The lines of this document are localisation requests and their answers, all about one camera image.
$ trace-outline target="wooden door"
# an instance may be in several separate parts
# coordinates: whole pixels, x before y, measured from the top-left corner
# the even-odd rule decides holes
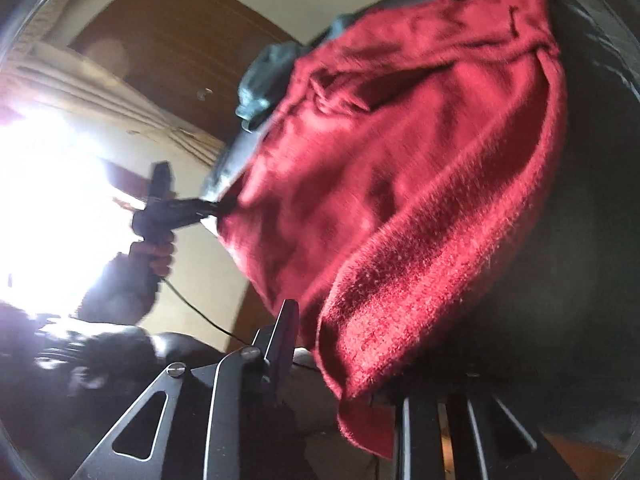
[[[229,142],[238,83],[267,44],[292,38],[237,0],[114,0],[70,47],[164,110]]]

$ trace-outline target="bright light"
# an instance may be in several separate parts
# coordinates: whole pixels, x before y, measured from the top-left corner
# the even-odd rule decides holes
[[[80,138],[54,114],[0,130],[0,295],[30,312],[71,313],[137,239]]]

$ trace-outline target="clothing pile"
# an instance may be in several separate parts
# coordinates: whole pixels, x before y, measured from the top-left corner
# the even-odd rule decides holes
[[[516,253],[565,123],[546,0],[372,10],[295,62],[218,233],[268,308],[300,303],[352,442],[390,456],[367,396]]]

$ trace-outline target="person's arm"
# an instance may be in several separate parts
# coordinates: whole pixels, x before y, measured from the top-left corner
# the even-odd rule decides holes
[[[161,278],[169,275],[173,241],[174,235],[169,234],[160,246],[134,242],[129,254],[119,253],[84,295],[75,317],[96,323],[138,323],[156,302],[156,294],[146,290],[147,273],[150,270]]]

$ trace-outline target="red fabric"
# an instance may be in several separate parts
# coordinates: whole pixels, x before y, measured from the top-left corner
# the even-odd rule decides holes
[[[566,95],[546,0],[434,0],[362,18],[296,63],[220,238],[301,336],[350,440],[363,400],[500,273],[546,197]]]

